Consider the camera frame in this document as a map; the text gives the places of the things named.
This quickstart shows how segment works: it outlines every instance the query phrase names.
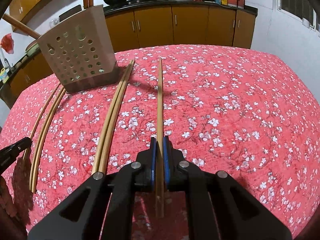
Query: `upper cabinet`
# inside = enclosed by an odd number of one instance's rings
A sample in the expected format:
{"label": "upper cabinet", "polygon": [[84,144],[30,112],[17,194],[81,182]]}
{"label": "upper cabinet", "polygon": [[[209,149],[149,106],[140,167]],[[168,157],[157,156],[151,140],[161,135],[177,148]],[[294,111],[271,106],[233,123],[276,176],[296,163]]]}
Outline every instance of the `upper cabinet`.
{"label": "upper cabinet", "polygon": [[250,13],[237,10],[233,46],[250,49],[256,17]]}
{"label": "upper cabinet", "polygon": [[114,52],[138,49],[138,29],[133,11],[106,18]]}
{"label": "upper cabinet", "polygon": [[134,18],[141,48],[173,44],[171,6],[138,9]]}
{"label": "upper cabinet", "polygon": [[211,7],[206,44],[232,46],[236,11]]}
{"label": "upper cabinet", "polygon": [[205,44],[208,6],[172,6],[174,44]]}

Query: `kitchen counter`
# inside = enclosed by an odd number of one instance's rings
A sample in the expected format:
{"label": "kitchen counter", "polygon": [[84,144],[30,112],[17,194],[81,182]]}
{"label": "kitchen counter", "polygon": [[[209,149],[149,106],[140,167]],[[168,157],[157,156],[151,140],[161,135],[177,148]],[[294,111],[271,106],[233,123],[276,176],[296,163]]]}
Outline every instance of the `kitchen counter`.
{"label": "kitchen counter", "polygon": [[[133,162],[156,134],[159,57],[164,68],[164,134],[173,146],[204,171],[227,171],[297,236],[318,205],[320,106],[274,55],[209,45],[117,53],[119,66],[133,58],[136,64],[116,122],[108,173]],[[57,83],[51,75],[22,92],[0,134],[0,148],[30,135]],[[21,158],[3,173],[28,230],[91,175],[115,91],[110,85],[63,97],[45,139],[36,194],[28,189]],[[44,119],[33,138],[31,159]],[[157,220],[154,196],[137,194],[132,239],[186,238],[184,197],[181,192],[166,193],[166,219]]]}
{"label": "kitchen counter", "polygon": [[105,6],[103,8],[104,15],[110,16],[115,13],[119,13],[122,11],[140,8],[140,7],[148,7],[148,6],[155,6],[155,5],[174,5],[174,4],[200,4],[200,5],[210,5],[216,6],[219,8],[227,8],[230,10],[241,10],[255,16],[258,15],[258,9],[251,6],[244,6],[244,9],[233,7],[233,6],[225,6],[215,3],[214,0],[203,0],[202,2],[195,2],[194,0],[128,0],[124,4],[120,4],[117,6]]}

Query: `white wall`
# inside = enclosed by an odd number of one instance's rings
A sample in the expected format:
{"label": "white wall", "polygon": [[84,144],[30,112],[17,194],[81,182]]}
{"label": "white wall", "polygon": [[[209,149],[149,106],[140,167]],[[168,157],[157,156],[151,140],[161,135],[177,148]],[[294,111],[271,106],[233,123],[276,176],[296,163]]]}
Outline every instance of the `white wall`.
{"label": "white wall", "polygon": [[300,19],[277,9],[277,0],[246,0],[258,8],[251,49],[281,58],[320,102],[319,32],[302,25]]}

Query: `table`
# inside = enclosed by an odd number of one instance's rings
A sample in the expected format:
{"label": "table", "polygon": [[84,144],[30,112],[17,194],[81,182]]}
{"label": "table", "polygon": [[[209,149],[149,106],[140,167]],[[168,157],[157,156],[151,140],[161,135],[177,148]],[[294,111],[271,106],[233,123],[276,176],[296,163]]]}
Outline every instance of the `table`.
{"label": "table", "polygon": [[[117,120],[108,173],[134,161],[156,136],[159,57],[164,132],[173,146],[204,171],[227,171],[297,236],[319,204],[320,107],[276,56],[200,45],[117,53],[120,66],[133,58],[136,64]],[[30,134],[57,83],[51,75],[19,96],[0,135],[0,147]],[[28,230],[91,175],[115,88],[64,96],[45,140],[36,194],[28,190],[21,159],[3,174]],[[183,194],[165,194],[163,220],[155,218],[153,205],[152,196],[136,196],[132,239],[187,239]]]}

